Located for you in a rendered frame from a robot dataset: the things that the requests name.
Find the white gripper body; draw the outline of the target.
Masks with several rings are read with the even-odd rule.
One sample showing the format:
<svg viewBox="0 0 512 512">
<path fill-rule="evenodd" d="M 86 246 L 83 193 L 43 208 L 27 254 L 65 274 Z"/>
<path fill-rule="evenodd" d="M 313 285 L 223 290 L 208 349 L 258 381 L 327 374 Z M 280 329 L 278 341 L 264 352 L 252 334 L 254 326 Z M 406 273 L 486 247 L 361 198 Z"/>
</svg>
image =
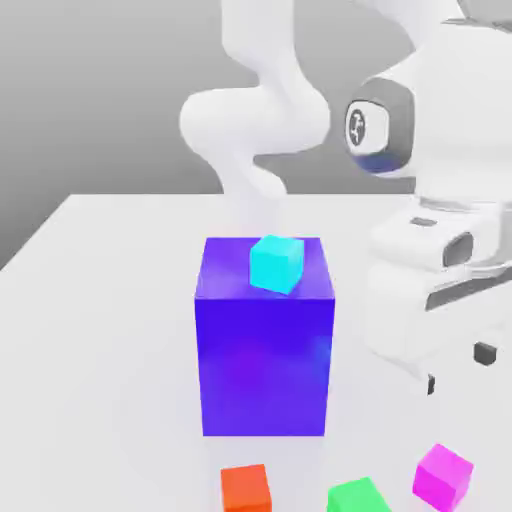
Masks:
<svg viewBox="0 0 512 512">
<path fill-rule="evenodd" d="M 364 340 L 416 380 L 452 342 L 496 344 L 512 327 L 512 264 L 426 271 L 376 263 L 368 273 Z"/>
</svg>

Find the small green cube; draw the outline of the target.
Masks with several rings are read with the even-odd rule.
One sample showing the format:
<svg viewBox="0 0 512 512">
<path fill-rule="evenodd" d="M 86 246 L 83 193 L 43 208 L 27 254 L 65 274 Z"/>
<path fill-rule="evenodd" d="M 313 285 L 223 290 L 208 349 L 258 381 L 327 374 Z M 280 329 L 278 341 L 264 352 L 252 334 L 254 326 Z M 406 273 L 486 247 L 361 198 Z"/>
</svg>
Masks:
<svg viewBox="0 0 512 512">
<path fill-rule="evenodd" d="M 392 512 L 370 477 L 334 486 L 326 512 Z"/>
</svg>

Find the small magenta cube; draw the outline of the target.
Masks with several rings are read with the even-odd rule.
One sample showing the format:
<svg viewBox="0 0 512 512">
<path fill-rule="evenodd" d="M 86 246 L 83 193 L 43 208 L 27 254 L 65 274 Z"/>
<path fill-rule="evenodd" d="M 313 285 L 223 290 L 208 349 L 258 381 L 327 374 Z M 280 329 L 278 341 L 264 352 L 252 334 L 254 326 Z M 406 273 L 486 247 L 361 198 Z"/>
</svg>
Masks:
<svg viewBox="0 0 512 512">
<path fill-rule="evenodd" d="M 454 512 L 466 495 L 474 464 L 435 444 L 416 467 L 412 493 L 438 512 Z"/>
</svg>

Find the large blue box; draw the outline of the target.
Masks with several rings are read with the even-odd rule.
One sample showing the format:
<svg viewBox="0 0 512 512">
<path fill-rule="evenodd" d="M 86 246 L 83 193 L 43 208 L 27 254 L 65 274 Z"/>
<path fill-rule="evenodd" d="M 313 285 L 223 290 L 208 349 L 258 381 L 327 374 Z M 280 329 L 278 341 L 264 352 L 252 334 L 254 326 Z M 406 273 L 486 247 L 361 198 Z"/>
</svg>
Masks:
<svg viewBox="0 0 512 512">
<path fill-rule="evenodd" d="M 335 293 L 322 243 L 307 238 L 288 295 L 249 283 L 253 238 L 205 241 L 194 297 L 206 436 L 325 432 Z"/>
</svg>

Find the small orange cube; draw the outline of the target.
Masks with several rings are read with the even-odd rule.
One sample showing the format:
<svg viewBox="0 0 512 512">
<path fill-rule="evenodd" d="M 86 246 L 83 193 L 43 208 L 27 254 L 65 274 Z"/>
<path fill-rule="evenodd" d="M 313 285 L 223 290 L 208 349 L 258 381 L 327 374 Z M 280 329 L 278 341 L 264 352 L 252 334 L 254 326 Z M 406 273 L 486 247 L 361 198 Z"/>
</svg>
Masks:
<svg viewBox="0 0 512 512">
<path fill-rule="evenodd" d="M 223 512 L 272 512 L 272 498 L 263 464 L 221 470 Z"/>
</svg>

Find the small cyan cube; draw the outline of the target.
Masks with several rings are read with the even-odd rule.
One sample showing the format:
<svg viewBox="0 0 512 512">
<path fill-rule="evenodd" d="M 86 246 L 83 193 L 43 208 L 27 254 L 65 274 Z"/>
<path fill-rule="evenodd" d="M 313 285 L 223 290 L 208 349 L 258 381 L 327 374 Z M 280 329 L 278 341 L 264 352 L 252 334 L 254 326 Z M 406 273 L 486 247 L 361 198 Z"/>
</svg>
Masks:
<svg viewBox="0 0 512 512">
<path fill-rule="evenodd" d="M 304 270 L 305 242 L 297 238 L 267 235 L 249 254 L 249 283 L 288 295 L 300 281 Z"/>
</svg>

